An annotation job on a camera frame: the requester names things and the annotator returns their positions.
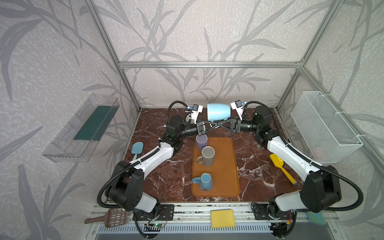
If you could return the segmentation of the white ceramic mug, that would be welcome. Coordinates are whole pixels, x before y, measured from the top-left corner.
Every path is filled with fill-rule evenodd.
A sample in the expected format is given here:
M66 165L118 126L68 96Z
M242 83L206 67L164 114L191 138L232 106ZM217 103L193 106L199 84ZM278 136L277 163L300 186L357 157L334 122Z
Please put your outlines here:
M185 122L192 124L194 122L194 120L193 120L191 115L187 115L185 117Z

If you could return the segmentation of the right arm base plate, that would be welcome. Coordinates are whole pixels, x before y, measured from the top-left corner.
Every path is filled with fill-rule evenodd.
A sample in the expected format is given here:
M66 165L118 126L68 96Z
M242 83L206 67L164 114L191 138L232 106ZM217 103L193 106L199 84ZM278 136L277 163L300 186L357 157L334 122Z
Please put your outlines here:
M255 220L276 220L289 221L292 219L292 212L283 212L278 207L271 204L251 203L251 210Z

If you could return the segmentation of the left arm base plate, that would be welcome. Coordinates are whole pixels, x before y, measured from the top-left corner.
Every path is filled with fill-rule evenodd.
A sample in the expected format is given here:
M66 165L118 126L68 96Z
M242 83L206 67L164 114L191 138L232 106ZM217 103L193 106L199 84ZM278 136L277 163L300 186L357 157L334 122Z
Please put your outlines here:
M144 220L156 220L156 221L172 221L175 213L175 205L159 204L155 208L147 213L142 210L134 212L138 221Z

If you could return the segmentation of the light blue mug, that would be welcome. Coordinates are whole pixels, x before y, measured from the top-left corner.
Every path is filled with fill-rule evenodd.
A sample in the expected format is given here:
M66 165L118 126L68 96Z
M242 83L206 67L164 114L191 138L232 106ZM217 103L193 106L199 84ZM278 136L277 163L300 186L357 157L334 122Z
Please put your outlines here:
M208 121L221 121L231 117L231 107L225 104L207 104Z

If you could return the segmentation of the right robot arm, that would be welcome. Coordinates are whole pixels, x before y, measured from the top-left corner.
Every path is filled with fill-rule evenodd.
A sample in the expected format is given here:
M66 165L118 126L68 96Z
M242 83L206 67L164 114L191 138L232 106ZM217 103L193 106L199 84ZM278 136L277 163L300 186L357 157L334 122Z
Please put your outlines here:
M251 119L247 119L249 102L236 101L230 105L209 104L208 120L216 121L218 126L229 132L253 132L256 141L268 151L275 154L296 172L304 182L301 190L282 194L270 200L270 212L298 212L319 213L322 210L343 212L359 207L364 200L363 191L358 185L344 176L332 166L323 166L316 163L282 136L279 128L271 128L271 123L277 120L270 108L260 102L255 102L257 107ZM340 181L353 187L357 200L345 207L334 207L342 199Z

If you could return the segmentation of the grey mug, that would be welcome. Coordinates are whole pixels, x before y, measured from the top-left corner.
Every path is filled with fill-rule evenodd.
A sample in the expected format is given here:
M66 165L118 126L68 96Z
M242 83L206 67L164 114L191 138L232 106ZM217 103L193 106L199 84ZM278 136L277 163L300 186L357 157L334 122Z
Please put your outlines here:
M211 167L215 162L215 149L211 146L206 146L202 149L202 155L197 157L196 163L203 164L206 167Z

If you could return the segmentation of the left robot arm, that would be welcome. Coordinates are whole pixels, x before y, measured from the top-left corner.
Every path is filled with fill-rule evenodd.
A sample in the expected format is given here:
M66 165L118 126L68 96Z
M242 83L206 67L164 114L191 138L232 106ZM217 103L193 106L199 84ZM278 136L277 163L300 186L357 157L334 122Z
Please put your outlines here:
M144 192L146 177L163 162L171 159L183 147L186 137L201 136L206 132L204 123L198 121L203 106L187 106L186 116L166 117L165 132L157 146L138 159L119 162L111 178L97 195L97 204L106 209L120 208L126 211L143 211L157 215L160 202Z

